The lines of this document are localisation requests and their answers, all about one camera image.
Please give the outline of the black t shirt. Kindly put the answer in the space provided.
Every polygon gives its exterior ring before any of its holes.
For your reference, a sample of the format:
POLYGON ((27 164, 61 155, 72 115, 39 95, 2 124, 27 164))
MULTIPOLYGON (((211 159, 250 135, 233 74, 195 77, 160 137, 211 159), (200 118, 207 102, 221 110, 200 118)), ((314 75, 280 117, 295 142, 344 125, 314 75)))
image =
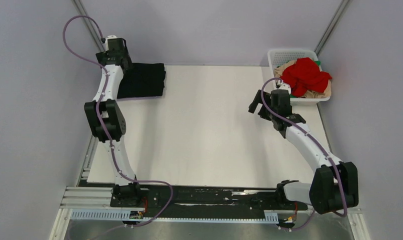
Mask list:
POLYGON ((161 97, 165 88, 163 63, 134 63, 119 84, 118 99, 161 97))

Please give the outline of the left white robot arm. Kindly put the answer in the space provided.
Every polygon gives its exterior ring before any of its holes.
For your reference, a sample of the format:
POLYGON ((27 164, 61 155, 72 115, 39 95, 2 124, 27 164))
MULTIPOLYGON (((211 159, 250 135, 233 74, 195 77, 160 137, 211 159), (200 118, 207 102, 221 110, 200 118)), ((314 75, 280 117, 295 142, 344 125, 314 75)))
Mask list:
POLYGON ((112 199, 136 207, 142 202, 143 193, 125 149, 126 120, 117 103, 120 83, 131 69, 132 60, 125 39, 109 35, 102 41, 105 50, 96 54, 101 68, 100 84, 93 100, 85 103, 84 112, 92 135, 106 149, 114 169, 112 199))

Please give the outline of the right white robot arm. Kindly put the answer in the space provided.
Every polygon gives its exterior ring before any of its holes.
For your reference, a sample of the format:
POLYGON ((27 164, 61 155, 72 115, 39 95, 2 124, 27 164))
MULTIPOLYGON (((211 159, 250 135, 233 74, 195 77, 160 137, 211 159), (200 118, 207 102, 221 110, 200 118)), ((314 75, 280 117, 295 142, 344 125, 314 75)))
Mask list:
POLYGON ((313 136, 306 120, 294 113, 290 95, 278 89, 270 93, 258 90, 248 112, 272 122, 274 129, 290 142, 314 172, 311 183, 284 180, 277 185, 275 202, 287 209, 294 202, 310 205, 319 214, 334 213, 340 217, 359 204, 358 169, 353 162, 343 162, 313 136))

